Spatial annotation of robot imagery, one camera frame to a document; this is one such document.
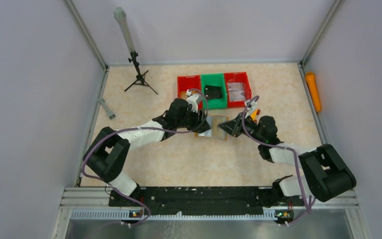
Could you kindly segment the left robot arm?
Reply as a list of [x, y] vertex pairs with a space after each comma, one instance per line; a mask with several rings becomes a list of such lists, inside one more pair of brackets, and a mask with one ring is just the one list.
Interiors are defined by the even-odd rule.
[[210, 130], [207, 116], [198, 104], [175, 99], [162, 115], [140, 126], [122, 130], [104, 127], [85, 153], [82, 169], [90, 168], [96, 179], [130, 196], [138, 190], [138, 183], [123, 170], [128, 153], [175, 134]]

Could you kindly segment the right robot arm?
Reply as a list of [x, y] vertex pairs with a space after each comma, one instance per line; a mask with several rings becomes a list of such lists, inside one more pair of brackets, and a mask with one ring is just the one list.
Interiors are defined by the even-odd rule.
[[296, 167], [295, 176], [285, 176], [273, 183], [274, 193], [279, 197], [312, 196], [321, 202], [339, 196], [357, 185], [357, 180], [343, 158], [330, 144], [309, 148], [288, 144], [278, 136], [276, 121], [262, 116], [258, 122], [251, 117], [220, 123], [218, 128], [232, 137], [246, 135], [258, 145], [260, 156], [271, 163]]

